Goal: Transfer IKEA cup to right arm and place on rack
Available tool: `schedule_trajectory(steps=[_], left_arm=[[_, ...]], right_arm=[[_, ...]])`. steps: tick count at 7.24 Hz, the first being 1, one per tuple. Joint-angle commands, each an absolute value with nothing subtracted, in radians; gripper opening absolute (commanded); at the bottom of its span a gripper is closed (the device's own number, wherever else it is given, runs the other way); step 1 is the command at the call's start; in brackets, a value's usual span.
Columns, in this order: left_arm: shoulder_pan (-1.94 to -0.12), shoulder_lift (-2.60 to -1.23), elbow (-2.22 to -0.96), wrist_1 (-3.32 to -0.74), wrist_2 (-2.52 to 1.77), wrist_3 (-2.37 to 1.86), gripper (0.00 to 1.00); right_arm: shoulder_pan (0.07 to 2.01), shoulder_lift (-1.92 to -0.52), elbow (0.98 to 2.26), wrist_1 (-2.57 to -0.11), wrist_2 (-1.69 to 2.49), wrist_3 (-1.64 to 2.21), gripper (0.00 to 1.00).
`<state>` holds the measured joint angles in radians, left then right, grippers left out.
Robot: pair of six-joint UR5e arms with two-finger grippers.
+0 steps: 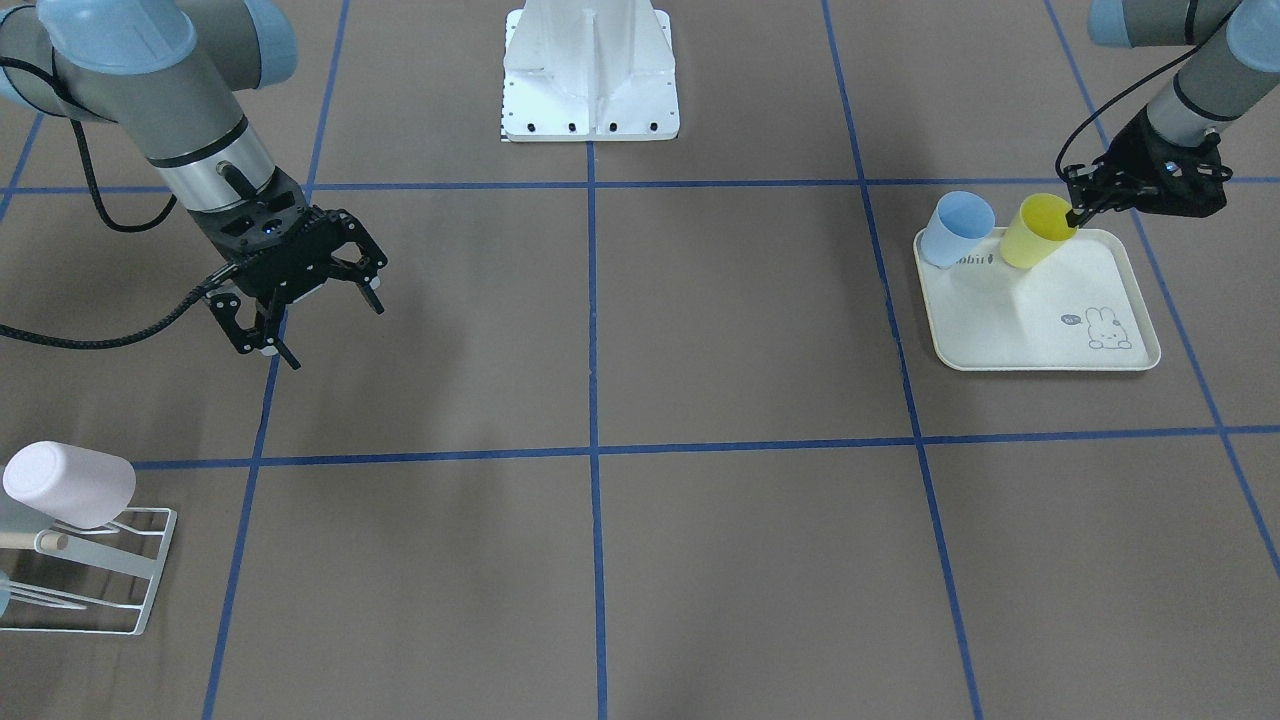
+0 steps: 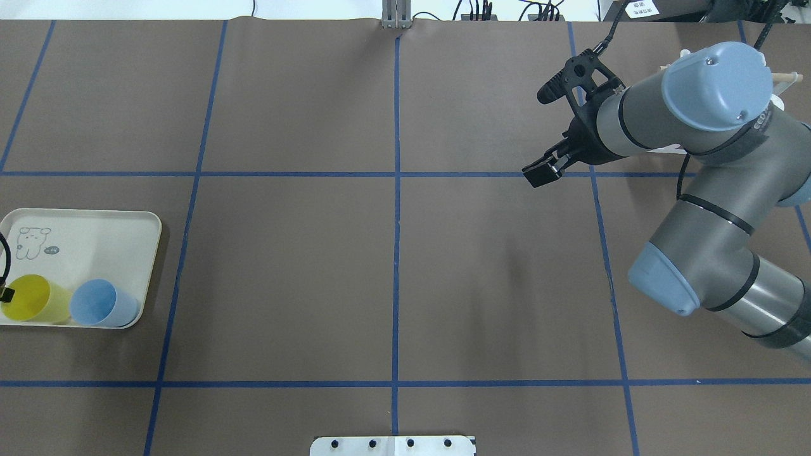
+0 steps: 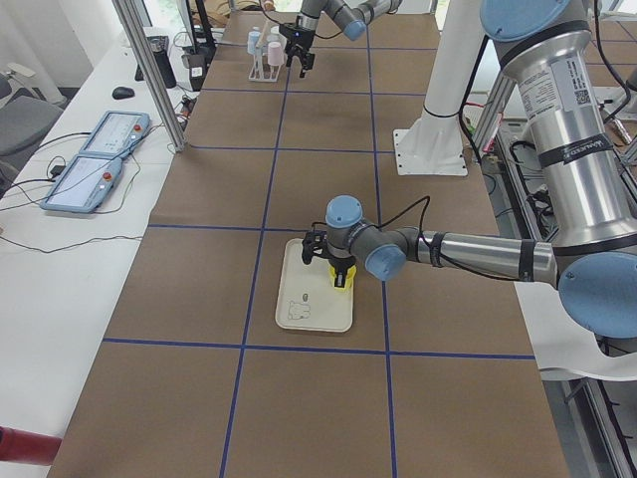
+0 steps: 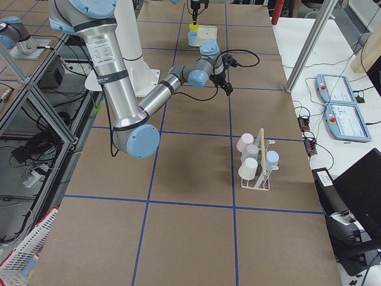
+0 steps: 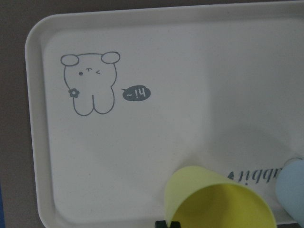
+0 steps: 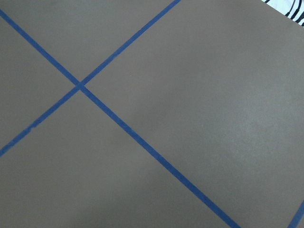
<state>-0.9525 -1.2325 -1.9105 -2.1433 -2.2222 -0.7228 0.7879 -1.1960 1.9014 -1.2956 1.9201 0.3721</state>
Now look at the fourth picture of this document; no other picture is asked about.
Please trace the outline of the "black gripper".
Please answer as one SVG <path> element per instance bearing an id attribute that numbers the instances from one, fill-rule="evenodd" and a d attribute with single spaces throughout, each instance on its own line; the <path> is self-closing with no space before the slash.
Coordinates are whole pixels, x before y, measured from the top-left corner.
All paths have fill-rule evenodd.
<path id="1" fill-rule="evenodd" d="M 198 10 L 201 8 L 201 0 L 190 0 L 193 24 L 197 24 Z"/>
<path id="2" fill-rule="evenodd" d="M 226 81 L 226 72 L 224 70 L 219 74 L 211 74 L 210 81 L 212 81 L 216 88 L 221 87 L 227 96 L 230 96 L 230 94 L 233 92 L 231 83 Z"/>

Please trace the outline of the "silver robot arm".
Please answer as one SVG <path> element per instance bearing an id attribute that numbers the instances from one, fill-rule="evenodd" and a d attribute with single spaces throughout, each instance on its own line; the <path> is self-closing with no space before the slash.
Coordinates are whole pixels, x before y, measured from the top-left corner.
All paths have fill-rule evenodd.
<path id="1" fill-rule="evenodd" d="M 142 101 L 137 101 L 123 52 L 127 46 L 141 54 L 136 14 L 130 1 L 50 1 L 49 21 L 54 30 L 81 37 L 89 51 L 98 84 L 111 105 L 114 123 L 110 129 L 113 147 L 134 158 L 153 155 L 160 143 L 157 128 L 148 123 L 184 84 L 201 88 L 212 80 L 230 95 L 226 81 L 226 56 L 213 39 L 203 41 L 195 64 L 174 66 Z"/>

